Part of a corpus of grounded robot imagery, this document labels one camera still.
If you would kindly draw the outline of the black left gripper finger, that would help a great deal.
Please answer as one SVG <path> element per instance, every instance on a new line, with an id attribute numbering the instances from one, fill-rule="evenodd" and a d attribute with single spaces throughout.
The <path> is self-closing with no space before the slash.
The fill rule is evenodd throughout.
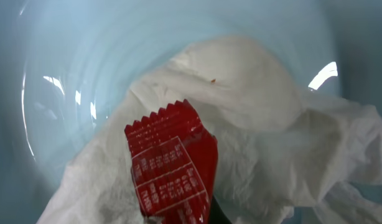
<path id="1" fill-rule="evenodd" d="M 209 224 L 231 224 L 230 220 L 223 213 L 215 197 L 212 197 L 210 205 Z"/>

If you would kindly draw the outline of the red snack wrapper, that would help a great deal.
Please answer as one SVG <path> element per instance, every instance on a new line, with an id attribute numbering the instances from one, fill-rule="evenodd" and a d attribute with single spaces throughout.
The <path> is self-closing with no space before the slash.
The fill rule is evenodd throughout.
<path id="1" fill-rule="evenodd" d="M 208 223 L 217 139 L 187 101 L 176 101 L 124 129 L 131 175 L 146 220 Z"/>

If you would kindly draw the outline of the white napkin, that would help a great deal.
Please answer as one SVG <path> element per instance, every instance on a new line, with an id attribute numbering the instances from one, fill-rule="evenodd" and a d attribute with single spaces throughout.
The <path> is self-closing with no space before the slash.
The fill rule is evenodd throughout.
<path id="1" fill-rule="evenodd" d="M 145 223 L 131 180 L 142 117 L 189 100 L 218 140 L 214 192 L 234 223 L 382 223 L 356 184 L 382 184 L 382 117 L 372 105 L 300 90 L 255 41 L 189 45 L 134 82 L 101 132 L 66 167 L 40 223 Z"/>

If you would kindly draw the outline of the light blue plate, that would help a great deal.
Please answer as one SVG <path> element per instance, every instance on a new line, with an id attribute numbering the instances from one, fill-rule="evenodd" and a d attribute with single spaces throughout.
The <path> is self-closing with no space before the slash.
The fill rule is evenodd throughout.
<path id="1" fill-rule="evenodd" d="M 39 219 L 133 80 L 228 34 L 382 116 L 382 1 L 0 1 L 0 223 Z"/>

